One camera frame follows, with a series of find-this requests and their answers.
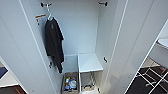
white wardrobe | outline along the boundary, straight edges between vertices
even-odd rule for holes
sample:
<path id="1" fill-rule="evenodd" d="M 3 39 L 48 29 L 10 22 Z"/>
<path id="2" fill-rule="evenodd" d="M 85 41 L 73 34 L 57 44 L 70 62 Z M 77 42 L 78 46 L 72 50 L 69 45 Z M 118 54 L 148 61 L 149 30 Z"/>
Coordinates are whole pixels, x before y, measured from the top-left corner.
<path id="1" fill-rule="evenodd" d="M 64 36 L 63 73 L 78 71 L 78 54 L 95 53 L 101 94 L 126 93 L 168 18 L 167 0 L 1 0 L 0 56 L 28 94 L 60 94 L 63 76 L 49 67 L 41 2 L 52 3 Z"/>

dark jacket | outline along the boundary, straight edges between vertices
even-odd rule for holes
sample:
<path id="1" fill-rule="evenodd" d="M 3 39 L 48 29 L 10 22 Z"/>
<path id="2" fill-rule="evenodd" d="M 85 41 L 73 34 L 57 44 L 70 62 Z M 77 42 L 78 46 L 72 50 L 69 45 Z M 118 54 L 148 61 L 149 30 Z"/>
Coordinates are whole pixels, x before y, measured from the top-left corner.
<path id="1" fill-rule="evenodd" d="M 62 50 L 63 36 L 57 21 L 53 18 L 47 20 L 45 25 L 46 52 L 48 56 L 52 56 L 54 65 L 57 66 L 59 73 L 62 73 L 61 63 L 64 61 Z"/>

clothing item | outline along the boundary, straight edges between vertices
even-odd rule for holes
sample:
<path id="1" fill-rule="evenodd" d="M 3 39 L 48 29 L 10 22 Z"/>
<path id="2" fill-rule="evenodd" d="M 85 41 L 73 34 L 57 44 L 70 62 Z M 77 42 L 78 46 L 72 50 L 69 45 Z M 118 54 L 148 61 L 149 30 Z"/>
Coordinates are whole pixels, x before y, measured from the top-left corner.
<path id="1" fill-rule="evenodd" d="M 57 66 L 59 73 L 62 73 L 63 68 L 61 63 L 64 61 L 62 50 L 63 39 L 57 21 L 54 18 L 51 21 L 47 20 L 45 25 L 46 52 L 48 56 L 52 57 L 53 63 Z"/>

basket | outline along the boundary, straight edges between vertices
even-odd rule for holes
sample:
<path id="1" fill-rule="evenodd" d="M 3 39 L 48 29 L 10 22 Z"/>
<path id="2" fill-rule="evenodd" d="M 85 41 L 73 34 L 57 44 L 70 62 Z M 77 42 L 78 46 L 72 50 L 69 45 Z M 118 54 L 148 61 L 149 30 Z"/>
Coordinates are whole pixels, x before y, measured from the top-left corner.
<path id="1" fill-rule="evenodd" d="M 64 91 L 65 90 L 65 80 L 67 77 L 75 78 L 76 79 L 76 89 L 71 90 L 71 91 Z M 71 72 L 71 73 L 65 73 L 63 76 L 63 81 L 62 81 L 62 88 L 61 92 L 62 94 L 79 94 L 79 74 L 78 72 Z"/>

storage compartment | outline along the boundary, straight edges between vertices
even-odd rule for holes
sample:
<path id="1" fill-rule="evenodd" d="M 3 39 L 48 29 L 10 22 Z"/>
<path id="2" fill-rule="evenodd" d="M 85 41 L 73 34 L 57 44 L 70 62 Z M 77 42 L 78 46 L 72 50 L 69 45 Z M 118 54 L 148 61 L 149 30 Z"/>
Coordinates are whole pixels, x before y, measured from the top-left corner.
<path id="1" fill-rule="evenodd" d="M 92 91 L 95 88 L 95 78 L 93 72 L 81 73 L 81 91 Z"/>
<path id="2" fill-rule="evenodd" d="M 65 82 L 66 82 L 67 77 L 70 77 L 71 79 L 75 78 L 76 88 L 65 91 L 65 86 L 66 86 Z M 62 81 L 62 88 L 61 88 L 62 94 L 79 94 L 79 79 L 78 78 L 79 78 L 78 72 L 65 73 L 65 75 L 63 76 L 63 81 Z"/>

